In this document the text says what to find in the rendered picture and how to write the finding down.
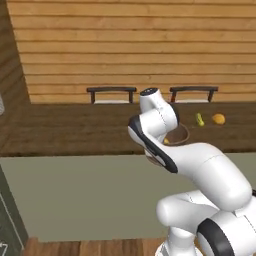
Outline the brown round bowl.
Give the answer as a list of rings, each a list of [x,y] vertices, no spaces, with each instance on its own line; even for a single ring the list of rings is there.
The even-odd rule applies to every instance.
[[[190,133],[187,127],[184,124],[180,123],[176,129],[170,131],[165,136],[165,138],[169,140],[169,144],[164,144],[168,146],[182,145],[189,139],[189,137]]]

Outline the orange round fruit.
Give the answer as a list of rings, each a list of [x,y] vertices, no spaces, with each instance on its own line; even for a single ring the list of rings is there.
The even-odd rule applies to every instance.
[[[212,116],[212,120],[213,120],[216,124],[218,124],[218,125],[223,125],[223,124],[225,123],[225,121],[226,121],[225,116],[224,116],[223,114],[219,114],[219,113],[214,114],[214,115]]]

